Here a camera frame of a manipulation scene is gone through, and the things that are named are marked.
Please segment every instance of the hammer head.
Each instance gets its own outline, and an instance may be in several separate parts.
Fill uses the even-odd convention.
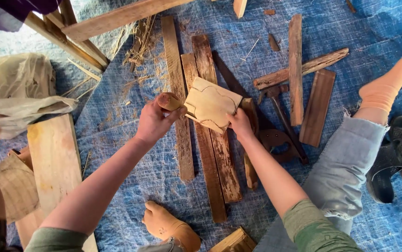
[[[265,95],[267,97],[278,97],[280,93],[288,92],[289,90],[290,87],[287,84],[266,88],[262,90],[258,97],[258,105],[260,105],[261,100]]]

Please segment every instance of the purple fabric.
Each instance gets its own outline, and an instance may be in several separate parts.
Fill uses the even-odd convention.
[[[49,14],[61,0],[0,0],[0,30],[17,32],[30,11]]]

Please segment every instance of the green shirt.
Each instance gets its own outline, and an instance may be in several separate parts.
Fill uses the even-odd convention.
[[[294,205],[283,216],[283,225],[299,252],[362,252],[347,234],[333,224],[309,200]],[[25,252],[80,252],[87,235],[58,228],[34,232]]]

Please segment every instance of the plastic bag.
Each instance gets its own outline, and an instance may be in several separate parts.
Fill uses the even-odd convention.
[[[50,60],[37,53],[0,58],[0,139],[11,139],[43,114],[67,113],[77,100],[56,95]]]

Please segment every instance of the sock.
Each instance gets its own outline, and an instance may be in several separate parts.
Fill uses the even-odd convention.
[[[150,234],[162,240],[174,237],[181,242],[187,252],[195,252],[200,249],[201,240],[187,223],[176,219],[154,201],[147,201],[145,207],[142,223],[145,224]]]
[[[360,108],[379,108],[389,113],[401,88],[402,59],[388,73],[360,89]]]

